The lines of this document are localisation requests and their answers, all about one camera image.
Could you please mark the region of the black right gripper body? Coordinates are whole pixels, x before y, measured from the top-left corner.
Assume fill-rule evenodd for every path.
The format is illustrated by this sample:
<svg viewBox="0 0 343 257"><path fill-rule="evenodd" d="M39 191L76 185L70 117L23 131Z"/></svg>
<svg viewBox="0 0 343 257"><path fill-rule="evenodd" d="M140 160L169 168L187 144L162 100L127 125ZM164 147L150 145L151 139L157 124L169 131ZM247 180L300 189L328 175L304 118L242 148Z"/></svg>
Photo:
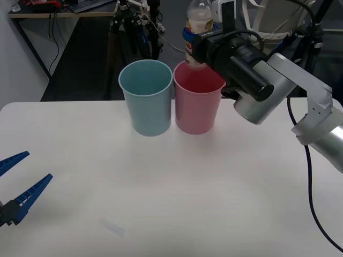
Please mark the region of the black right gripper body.
<svg viewBox="0 0 343 257"><path fill-rule="evenodd" d="M226 36L222 29L195 35L192 44L192 56L199 63L207 65L225 65L227 57L223 47Z"/></svg>

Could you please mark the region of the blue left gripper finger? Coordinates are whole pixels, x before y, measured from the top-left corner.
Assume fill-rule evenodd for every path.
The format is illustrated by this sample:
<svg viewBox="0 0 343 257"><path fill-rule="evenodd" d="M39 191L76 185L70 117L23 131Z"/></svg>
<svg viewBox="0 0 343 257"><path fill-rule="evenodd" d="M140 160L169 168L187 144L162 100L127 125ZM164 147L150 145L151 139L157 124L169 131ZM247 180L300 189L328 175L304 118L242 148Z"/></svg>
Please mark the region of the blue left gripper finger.
<svg viewBox="0 0 343 257"><path fill-rule="evenodd" d="M13 168L16 164L22 161L29 155L28 151L13 155L8 157L4 160L0 161L0 176L3 176L6 172L8 172L11 168Z"/></svg>
<svg viewBox="0 0 343 257"><path fill-rule="evenodd" d="M4 205L4 224L11 225L13 223L18 225L52 178L52 174L46 175L24 193L6 203Z"/></svg>

